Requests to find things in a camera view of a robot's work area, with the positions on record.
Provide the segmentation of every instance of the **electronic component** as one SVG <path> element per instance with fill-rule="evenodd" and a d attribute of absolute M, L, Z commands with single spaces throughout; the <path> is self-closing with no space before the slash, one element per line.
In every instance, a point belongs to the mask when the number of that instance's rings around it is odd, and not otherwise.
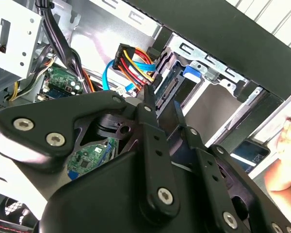
<path fill-rule="evenodd" d="M 79 177 L 79 174 L 77 172 L 75 172 L 75 171 L 69 171 L 68 172 L 68 176 L 69 176 L 70 179 L 75 180 L 76 178 Z"/>
<path fill-rule="evenodd" d="M 83 160 L 80 166 L 83 167 L 83 168 L 87 168 L 88 164 L 89 164 L 88 161 Z"/>
<path fill-rule="evenodd" d="M 155 95 L 155 107 L 157 116 L 165 109 L 166 105 L 173 98 L 174 94 L 180 88 L 185 80 L 182 76 L 183 67 L 177 63 L 173 69 L 168 73 L 166 79 L 161 84 Z"/>
<path fill-rule="evenodd" d="M 53 67 L 48 75 L 50 84 L 53 84 L 68 93 L 73 90 L 75 85 L 81 87 L 80 81 L 61 67 Z"/>
<path fill-rule="evenodd" d="M 70 93 L 72 91 L 72 88 L 70 86 L 66 86 L 65 91 Z"/>
<path fill-rule="evenodd" d="M 129 45 L 120 44 L 118 47 L 118 50 L 116 52 L 113 65 L 112 65 L 112 68 L 114 70 L 120 70 L 120 68 L 118 66 L 120 65 L 120 59 L 124 54 L 124 50 L 127 51 L 127 54 L 130 58 L 132 58 L 134 56 L 134 53 L 136 51 L 136 49 L 134 47 L 131 47 Z"/>
<path fill-rule="evenodd" d="M 90 172 L 109 161 L 111 157 L 114 157 L 117 146 L 118 141 L 111 138 L 102 144 L 87 146 L 81 149 L 71 156 L 67 165 L 68 174 L 73 171 L 78 176 L 81 176 Z"/>
<path fill-rule="evenodd" d="M 76 95 L 76 93 L 83 94 L 83 88 L 73 75 L 61 67 L 53 66 L 52 69 L 48 70 L 47 79 L 40 92 L 42 96 L 48 99 L 58 99 Z M 45 100 L 45 98 L 38 97 L 38 100 Z"/>
<path fill-rule="evenodd" d="M 231 156 L 246 173 L 249 173 L 269 153 L 270 150 L 267 147 L 251 140 L 245 140 L 231 153 Z"/>

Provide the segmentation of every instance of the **metal bracket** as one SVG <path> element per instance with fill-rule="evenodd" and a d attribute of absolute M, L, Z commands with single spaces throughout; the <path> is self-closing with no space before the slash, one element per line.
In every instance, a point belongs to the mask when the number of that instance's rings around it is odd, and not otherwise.
<path fill-rule="evenodd" d="M 5 30 L 2 22 L 10 24 L 7 31 L 2 31 Z M 0 68 L 20 78 L 27 78 L 41 29 L 41 22 L 40 15 L 17 2 L 0 0 L 0 39 L 1 33 L 5 33 L 6 37 L 4 42 L 6 48 L 0 50 Z M 5 86 L 1 86 L 0 90 L 9 84 L 11 83 L 5 83 Z"/>
<path fill-rule="evenodd" d="M 122 0 L 90 1 L 154 39 L 156 39 L 162 29 L 159 23 Z"/>

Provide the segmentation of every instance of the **connector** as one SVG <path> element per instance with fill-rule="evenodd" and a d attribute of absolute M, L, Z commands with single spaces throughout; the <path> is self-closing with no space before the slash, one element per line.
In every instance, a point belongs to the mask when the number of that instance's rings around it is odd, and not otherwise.
<path fill-rule="evenodd" d="M 132 57 L 134 56 L 135 51 L 136 51 L 136 49 L 134 47 L 131 47 L 129 45 L 120 44 L 120 46 L 118 47 L 118 50 L 116 52 L 113 66 L 112 66 L 112 68 L 114 70 L 120 70 L 120 68 L 118 66 L 120 65 L 121 57 L 124 55 L 124 50 L 126 50 L 130 59 L 132 59 Z"/>

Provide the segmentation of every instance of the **black cable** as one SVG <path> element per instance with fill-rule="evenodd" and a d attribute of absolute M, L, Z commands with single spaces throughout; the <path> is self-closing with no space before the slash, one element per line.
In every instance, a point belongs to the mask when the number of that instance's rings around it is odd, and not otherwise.
<path fill-rule="evenodd" d="M 50 52 L 50 49 L 51 49 L 51 46 L 50 45 L 46 45 L 44 47 L 44 49 L 40 53 L 39 57 L 37 58 L 36 65 L 35 65 L 35 68 L 32 71 L 32 73 L 35 73 L 37 71 L 37 69 L 39 69 L 43 65 L 47 54 Z"/>
<path fill-rule="evenodd" d="M 82 71 L 82 63 L 78 53 L 70 48 L 51 12 L 53 4 L 49 0 L 35 0 L 39 14 L 44 17 L 43 28 L 51 47 L 67 69 L 78 77 L 85 93 L 91 92 L 90 83 Z"/>
<path fill-rule="evenodd" d="M 31 82 L 23 89 L 21 90 L 20 92 L 18 92 L 17 96 L 20 96 L 22 95 L 23 93 L 27 92 L 28 90 L 30 90 L 32 88 L 32 86 L 34 85 L 35 81 L 37 80 L 38 78 L 38 74 L 43 70 L 45 69 L 45 67 L 42 67 L 42 68 L 39 68 L 39 70 L 37 72 L 34 73 L 33 75 L 33 78 L 31 80 Z"/>

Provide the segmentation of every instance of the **bolt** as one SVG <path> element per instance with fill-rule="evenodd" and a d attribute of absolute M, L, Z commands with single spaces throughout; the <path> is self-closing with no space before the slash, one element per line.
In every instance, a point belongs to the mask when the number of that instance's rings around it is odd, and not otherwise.
<path fill-rule="evenodd" d="M 121 99 L 119 99 L 118 97 L 116 97 L 116 96 L 113 96 L 113 100 L 114 101 L 116 101 L 116 102 L 118 102 L 118 103 L 120 103 L 121 102 Z"/>
<path fill-rule="evenodd" d="M 291 228 L 287 227 L 287 231 L 288 231 L 288 233 L 291 233 Z"/>
<path fill-rule="evenodd" d="M 31 120 L 26 119 L 26 118 L 16 119 L 13 122 L 13 125 L 17 130 L 21 130 L 21 131 L 29 131 L 34 128 L 34 123 Z"/>
<path fill-rule="evenodd" d="M 148 112 L 151 112 L 152 110 L 149 108 L 149 107 L 147 107 L 147 106 L 145 106 L 145 109 L 148 111 Z"/>
<path fill-rule="evenodd" d="M 158 190 L 159 199 L 166 205 L 171 205 L 174 201 L 174 197 L 171 192 L 166 188 L 160 188 Z"/>
<path fill-rule="evenodd" d="M 283 233 L 281 228 L 276 224 L 276 223 L 272 223 L 272 227 L 275 230 L 276 233 Z"/>
<path fill-rule="evenodd" d="M 197 135 L 197 131 L 196 131 L 195 129 L 191 129 L 190 131 L 191 131 L 191 133 L 193 133 L 194 135 Z"/>
<path fill-rule="evenodd" d="M 60 133 L 50 133 L 47 135 L 47 143 L 53 147 L 61 147 L 65 144 L 65 137 Z"/>
<path fill-rule="evenodd" d="M 223 218 L 230 228 L 237 229 L 237 226 L 238 226 L 237 221 L 232 214 L 230 214 L 229 212 L 224 212 Z"/>
<path fill-rule="evenodd" d="M 224 154 L 224 151 L 220 147 L 217 147 L 217 150 L 220 152 L 220 154 Z"/>

